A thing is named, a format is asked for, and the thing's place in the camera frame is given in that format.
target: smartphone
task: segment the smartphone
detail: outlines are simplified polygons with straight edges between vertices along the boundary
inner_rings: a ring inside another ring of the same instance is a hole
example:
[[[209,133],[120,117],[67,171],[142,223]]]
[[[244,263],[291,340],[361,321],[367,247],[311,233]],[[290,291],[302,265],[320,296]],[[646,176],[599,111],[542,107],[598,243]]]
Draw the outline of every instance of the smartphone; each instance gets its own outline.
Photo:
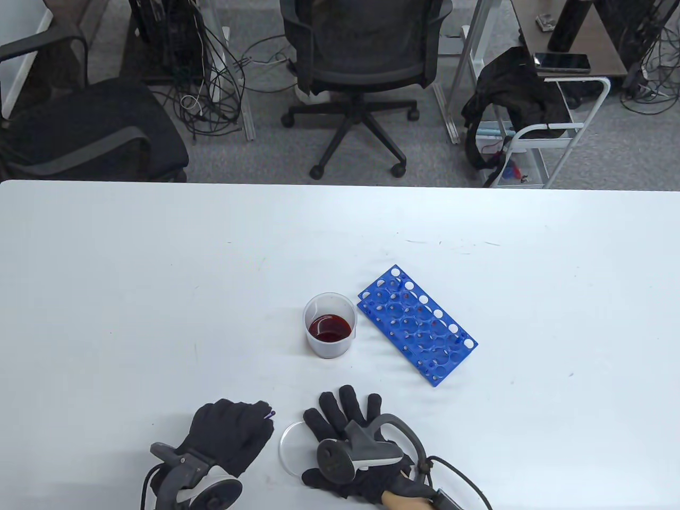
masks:
[[[534,64],[539,71],[550,73],[590,72],[588,55],[583,53],[534,53]]]

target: petri dish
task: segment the petri dish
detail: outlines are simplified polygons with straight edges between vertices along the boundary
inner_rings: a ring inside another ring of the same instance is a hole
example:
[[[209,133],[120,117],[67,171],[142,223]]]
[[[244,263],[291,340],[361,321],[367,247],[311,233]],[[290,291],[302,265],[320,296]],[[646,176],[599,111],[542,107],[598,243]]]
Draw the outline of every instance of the petri dish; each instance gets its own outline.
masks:
[[[307,469],[318,467],[317,446],[319,441],[306,423],[293,423],[281,435],[279,461],[289,475],[300,478]]]

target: white wall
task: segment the white wall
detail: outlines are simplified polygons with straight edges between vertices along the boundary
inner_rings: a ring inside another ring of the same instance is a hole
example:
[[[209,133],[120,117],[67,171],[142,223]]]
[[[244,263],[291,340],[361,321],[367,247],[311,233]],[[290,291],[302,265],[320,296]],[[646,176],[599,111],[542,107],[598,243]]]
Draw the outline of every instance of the white wall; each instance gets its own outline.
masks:
[[[45,30],[52,13],[43,0],[0,0],[0,45]],[[35,54],[0,63],[2,114],[7,118],[26,80]]]

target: red liquid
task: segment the red liquid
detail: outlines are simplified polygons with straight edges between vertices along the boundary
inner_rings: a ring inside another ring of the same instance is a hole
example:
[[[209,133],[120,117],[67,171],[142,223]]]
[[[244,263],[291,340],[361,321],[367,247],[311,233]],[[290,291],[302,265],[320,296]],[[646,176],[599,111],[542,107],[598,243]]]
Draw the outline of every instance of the red liquid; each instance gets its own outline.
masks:
[[[342,317],[329,313],[312,322],[309,332],[317,340],[333,343],[349,337],[352,327]]]

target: black glove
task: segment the black glove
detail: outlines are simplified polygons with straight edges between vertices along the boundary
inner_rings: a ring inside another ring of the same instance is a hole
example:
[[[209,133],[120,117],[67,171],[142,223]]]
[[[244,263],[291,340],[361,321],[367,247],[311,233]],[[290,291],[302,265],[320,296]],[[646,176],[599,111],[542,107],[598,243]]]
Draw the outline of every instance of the black glove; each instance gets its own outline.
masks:
[[[346,385],[339,391],[340,403],[344,414],[340,411],[338,403],[331,392],[321,393],[319,397],[319,407],[326,415],[326,421],[321,413],[316,409],[308,409],[303,414],[307,426],[316,436],[319,442],[324,439],[347,439],[345,427],[350,420],[354,420],[362,427],[371,423],[380,415],[380,405],[382,398],[376,393],[369,395],[366,418],[359,409],[359,402],[356,399],[354,388]],[[377,441],[385,441],[378,430],[375,433]],[[382,502],[382,494],[389,490],[397,477],[408,476],[411,473],[413,461],[408,455],[404,455],[400,462],[389,466],[375,466],[367,470],[357,470],[352,483],[338,485],[325,478],[319,469],[308,469],[302,475],[302,481],[306,486],[315,489],[323,489],[334,492],[342,498],[348,496],[361,496],[370,503],[379,504]]]
[[[193,450],[238,477],[259,455],[274,431],[274,423],[265,420],[270,412],[269,404],[262,401],[234,404],[223,398],[206,404],[194,414],[189,435],[175,453],[184,455]],[[151,480],[154,493],[169,471],[169,467],[163,466]]]

